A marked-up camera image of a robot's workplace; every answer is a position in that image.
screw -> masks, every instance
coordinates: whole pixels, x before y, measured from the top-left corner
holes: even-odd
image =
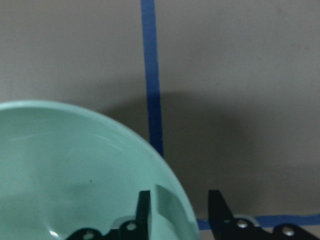
[[[133,231],[137,228],[137,225],[134,222],[130,222],[127,226],[126,229],[129,231]]]
[[[90,231],[87,231],[86,234],[82,237],[83,240],[90,240],[90,239],[93,239],[95,237],[95,235],[90,232]]]
[[[239,228],[242,228],[242,229],[245,229],[246,227],[248,227],[248,223],[245,221],[245,220],[242,220],[242,219],[239,219],[237,222],[236,222],[237,226]]]
[[[285,226],[284,228],[282,228],[282,233],[289,237],[295,235],[295,231],[288,226]]]

